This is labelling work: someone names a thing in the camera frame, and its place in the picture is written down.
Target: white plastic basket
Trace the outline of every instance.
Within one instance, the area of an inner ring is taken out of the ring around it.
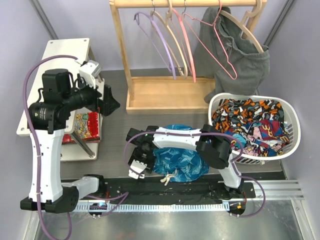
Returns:
[[[244,95],[233,95],[230,93],[220,93],[215,95],[209,105],[209,111],[208,111],[208,122],[210,125],[212,125],[212,115],[213,113],[219,109],[219,107],[223,104],[223,102],[227,99],[234,99],[234,100],[248,100],[252,99],[253,101],[263,101],[263,100],[275,100],[281,103],[282,109],[284,112],[284,122],[287,124],[287,129],[289,133],[289,140],[290,143],[283,147],[283,154],[279,156],[270,156],[270,157],[263,157],[263,156],[250,156],[247,154],[242,154],[242,157],[237,160],[238,163],[241,164],[264,164],[271,160],[280,160],[287,158],[291,154],[295,152],[295,150],[298,148],[301,138],[301,130],[300,130],[300,124],[299,119],[296,114],[296,111],[293,109],[293,107],[286,101],[277,98],[277,97],[268,97],[268,96],[244,96]],[[239,152],[233,150],[232,155],[235,157],[238,155]]]

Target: floor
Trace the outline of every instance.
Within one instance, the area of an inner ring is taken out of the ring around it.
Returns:
[[[261,206],[247,203],[246,214]],[[267,201],[264,209],[249,218],[230,217],[225,211],[114,213],[92,219],[88,213],[72,212],[70,240],[303,240],[291,201]],[[68,234],[65,214],[44,214],[53,236]],[[39,227],[35,240],[47,240]]]
[[[133,76],[152,76],[155,74],[165,76],[166,71],[133,70],[131,74]],[[124,72],[122,70],[103,71],[102,76],[106,83],[111,86],[113,97],[120,102],[121,107],[110,116],[103,118],[102,140],[99,144],[97,160],[62,162],[62,179],[78,179],[83,177],[84,174],[100,174],[105,178],[128,177],[128,167],[124,160],[124,146],[130,128],[145,130],[149,125],[164,127],[172,124],[201,128],[208,123],[206,114],[128,115],[126,113],[127,83]],[[278,160],[267,162],[265,165],[238,164],[238,169],[242,173],[282,171]],[[217,174],[218,171],[210,169],[209,173]]]

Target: wooden clothing rack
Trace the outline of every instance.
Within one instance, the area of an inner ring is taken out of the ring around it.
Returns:
[[[187,0],[187,7],[219,7],[219,0]],[[242,23],[248,18],[246,27],[253,32],[257,26],[267,0],[221,0],[223,7],[253,6],[246,12]],[[132,77],[119,9],[153,8],[152,0],[109,0],[114,27],[121,50],[124,73],[128,85],[126,111],[128,114],[196,114],[207,113],[209,105],[204,96],[215,87],[212,79],[191,76],[183,79],[177,76]],[[156,8],[168,7],[167,0],[154,0]],[[172,0],[172,7],[185,7],[185,0]]]

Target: gray cloth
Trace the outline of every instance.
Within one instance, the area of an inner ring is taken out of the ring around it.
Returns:
[[[222,9],[231,13],[228,7]],[[218,8],[209,7],[205,11],[202,21],[212,24],[217,14]],[[216,29],[238,77],[236,80],[230,78],[199,42],[193,54],[196,75],[197,77],[215,78],[215,90],[205,96],[204,100],[209,103],[211,98],[219,93],[254,95],[257,87],[270,72],[268,47],[262,45],[264,52],[258,53],[250,40],[241,38],[242,30],[222,15],[216,21]],[[235,73],[231,66],[227,64],[226,55],[213,27],[201,23],[199,38],[234,77]]]

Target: gray wall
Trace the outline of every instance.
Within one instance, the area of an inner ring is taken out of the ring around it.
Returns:
[[[298,179],[315,232],[320,239],[320,1],[296,1],[270,44],[271,72],[262,95],[292,104],[301,125],[301,143],[284,162],[290,179]]]
[[[29,211],[20,210],[32,178],[32,148],[16,130],[23,111],[23,80],[41,59],[49,36],[26,0],[0,1],[0,238],[21,240]]]
[[[104,70],[123,69],[108,0],[39,0],[39,2],[60,39],[90,38],[93,53]],[[254,32],[261,43],[268,36],[285,2],[286,0],[268,0]],[[241,20],[245,11],[250,9],[252,7],[233,7],[232,14]],[[120,9],[131,69],[165,68],[162,59],[154,50],[149,39],[143,34],[136,22],[133,21],[136,12],[149,13],[151,10],[151,8]],[[165,8],[157,8],[160,13],[165,13],[166,10]],[[205,7],[188,7],[186,13],[201,19],[205,10]],[[182,11],[183,8],[178,9],[178,12],[181,13]],[[200,24],[198,22],[189,20],[189,23],[191,23],[195,32],[199,31]],[[143,16],[141,16],[141,24],[152,34],[154,39],[157,39],[149,21]],[[160,29],[162,32],[166,32],[164,27]],[[188,36],[191,47],[194,49],[198,40],[190,30],[188,30]]]

